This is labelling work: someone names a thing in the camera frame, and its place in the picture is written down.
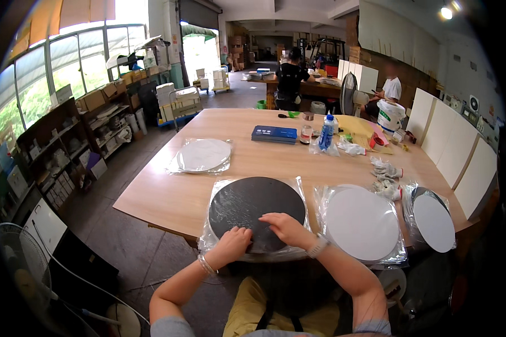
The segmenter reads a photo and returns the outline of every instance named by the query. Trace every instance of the concrete floor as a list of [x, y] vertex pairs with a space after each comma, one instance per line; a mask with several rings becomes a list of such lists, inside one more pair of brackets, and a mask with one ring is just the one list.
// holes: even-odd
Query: concrete floor
[[[253, 69], [276, 67], [275, 62], [254, 65]], [[230, 73], [229, 79], [229, 92], [201, 95], [205, 108], [253, 108], [265, 99], [265, 84], [241, 81], [241, 72]], [[107, 172], [92, 191], [72, 200], [63, 217], [88, 247], [120, 271], [119, 296], [146, 318], [154, 289], [193, 262], [196, 253], [182, 237], [149, 228], [112, 206], [175, 134], [173, 129], [149, 128], [142, 140], [123, 145], [110, 157]], [[209, 278], [182, 308], [197, 337], [222, 335], [240, 282], [240, 277]], [[149, 335], [147, 324], [143, 324], [143, 335]]]

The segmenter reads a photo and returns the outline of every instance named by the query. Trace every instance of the table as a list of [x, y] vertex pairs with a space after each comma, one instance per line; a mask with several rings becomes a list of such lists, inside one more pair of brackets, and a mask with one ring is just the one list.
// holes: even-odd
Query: table
[[[319, 78], [316, 80], [317, 81], [315, 83], [301, 82], [300, 94], [339, 99], [341, 94], [340, 86], [320, 83], [318, 82]], [[249, 80], [248, 82], [266, 84], [266, 109], [274, 110], [276, 108], [276, 103], [274, 102], [274, 92], [277, 91], [278, 82], [276, 80]]]
[[[217, 138], [234, 141], [230, 168], [219, 177], [266, 176], [272, 178], [302, 177], [309, 221], [317, 231], [313, 186], [354, 184], [369, 186], [371, 153], [351, 157], [310, 154], [307, 145], [297, 142], [285, 145], [251, 141], [256, 125], [272, 125], [300, 129], [302, 118], [278, 118], [278, 111], [252, 109], [204, 109], [172, 138], [135, 179], [114, 204], [114, 208], [149, 223], [150, 226], [184, 237], [190, 244], [202, 235], [204, 220], [214, 182], [218, 176], [206, 174], [168, 175], [165, 168], [182, 147], [185, 138]], [[313, 127], [320, 129], [322, 118], [315, 118]], [[448, 198], [455, 231], [472, 225], [467, 221], [457, 198], [427, 154], [417, 145], [407, 144], [409, 152], [390, 145], [393, 155], [384, 159], [405, 172], [419, 184]], [[396, 202], [399, 224], [406, 240], [401, 202]]]

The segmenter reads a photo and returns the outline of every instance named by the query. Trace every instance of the hand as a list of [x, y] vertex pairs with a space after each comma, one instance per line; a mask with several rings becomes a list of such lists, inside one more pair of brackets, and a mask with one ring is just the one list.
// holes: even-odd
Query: hand
[[245, 250], [251, 243], [252, 234], [250, 229], [234, 226], [223, 234], [216, 246], [204, 255], [204, 259], [213, 270], [236, 261], [245, 254]]
[[259, 218], [268, 222], [277, 237], [289, 246], [308, 250], [317, 243], [317, 237], [286, 213], [266, 213]]

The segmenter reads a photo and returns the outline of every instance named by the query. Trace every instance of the white t-shirt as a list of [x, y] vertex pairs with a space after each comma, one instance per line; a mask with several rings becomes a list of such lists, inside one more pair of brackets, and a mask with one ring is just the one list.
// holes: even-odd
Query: white t-shirt
[[399, 78], [386, 79], [384, 82], [384, 97], [386, 98], [395, 98], [399, 100], [401, 98], [401, 82], [399, 82]]

